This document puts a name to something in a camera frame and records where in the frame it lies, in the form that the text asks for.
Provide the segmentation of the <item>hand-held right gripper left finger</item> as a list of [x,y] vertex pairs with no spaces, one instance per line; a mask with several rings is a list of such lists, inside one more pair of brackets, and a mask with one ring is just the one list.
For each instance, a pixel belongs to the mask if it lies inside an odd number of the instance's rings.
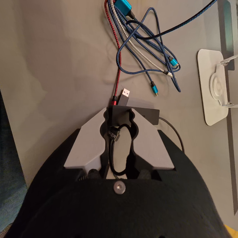
[[95,169],[106,178],[109,169],[108,108],[102,109],[79,130],[76,140],[64,163],[66,169],[82,169],[86,174]]

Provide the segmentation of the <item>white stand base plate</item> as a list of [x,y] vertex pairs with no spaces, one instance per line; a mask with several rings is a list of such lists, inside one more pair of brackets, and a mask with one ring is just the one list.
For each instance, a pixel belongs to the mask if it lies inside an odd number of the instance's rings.
[[204,119],[208,126],[226,118],[229,108],[238,108],[228,101],[225,77],[225,66],[237,57],[224,59],[220,51],[208,49],[200,49],[197,53]]

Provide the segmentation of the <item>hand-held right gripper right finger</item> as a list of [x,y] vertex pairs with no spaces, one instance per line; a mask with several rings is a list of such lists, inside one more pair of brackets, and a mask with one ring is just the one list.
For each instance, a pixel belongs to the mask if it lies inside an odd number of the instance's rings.
[[128,155],[128,179],[161,179],[159,170],[174,165],[157,129],[142,117],[131,117],[131,146]]

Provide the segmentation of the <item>black usb hub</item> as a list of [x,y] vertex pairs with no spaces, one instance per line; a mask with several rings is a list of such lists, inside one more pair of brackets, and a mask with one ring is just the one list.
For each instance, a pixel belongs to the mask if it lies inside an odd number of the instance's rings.
[[118,127],[122,124],[127,124],[131,126],[131,122],[129,120],[130,109],[134,109],[135,111],[137,111],[152,125],[158,125],[159,116],[160,116],[159,109],[140,108],[140,107],[134,107],[134,106],[118,106],[118,105],[109,106],[108,125],[113,127]]

